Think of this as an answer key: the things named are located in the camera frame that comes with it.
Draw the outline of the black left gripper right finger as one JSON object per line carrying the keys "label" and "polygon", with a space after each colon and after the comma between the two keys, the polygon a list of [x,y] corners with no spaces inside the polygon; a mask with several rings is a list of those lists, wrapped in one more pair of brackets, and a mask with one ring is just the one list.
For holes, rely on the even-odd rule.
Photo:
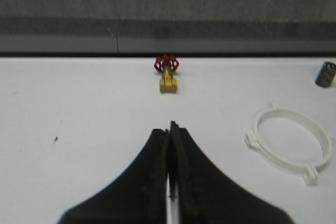
{"label": "black left gripper right finger", "polygon": [[171,122],[180,223],[293,223],[282,209],[248,192],[222,173],[187,129]]}

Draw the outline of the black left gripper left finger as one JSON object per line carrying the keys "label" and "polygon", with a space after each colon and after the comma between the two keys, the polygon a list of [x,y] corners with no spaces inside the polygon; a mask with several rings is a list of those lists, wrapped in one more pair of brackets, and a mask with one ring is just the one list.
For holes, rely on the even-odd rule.
{"label": "black left gripper left finger", "polygon": [[67,210],[59,223],[166,223],[168,131],[154,129],[110,185]]}

